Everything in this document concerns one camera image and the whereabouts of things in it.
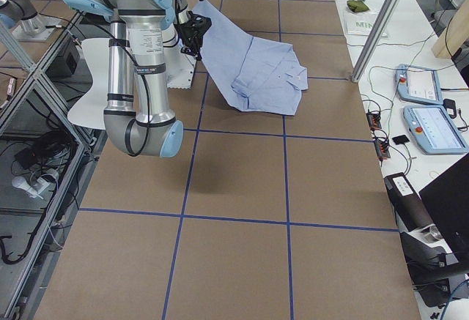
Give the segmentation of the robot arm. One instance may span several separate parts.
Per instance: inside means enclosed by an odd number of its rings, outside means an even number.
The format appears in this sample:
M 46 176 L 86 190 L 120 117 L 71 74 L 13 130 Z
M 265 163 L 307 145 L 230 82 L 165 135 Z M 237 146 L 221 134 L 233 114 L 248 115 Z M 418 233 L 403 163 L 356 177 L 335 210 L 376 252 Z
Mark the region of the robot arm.
M 183 123 L 170 108 L 163 32 L 175 29 L 186 56 L 200 59 L 210 19 L 192 13 L 186 0 L 63 0 L 110 23 L 108 92 L 104 127 L 127 155 L 173 157 Z

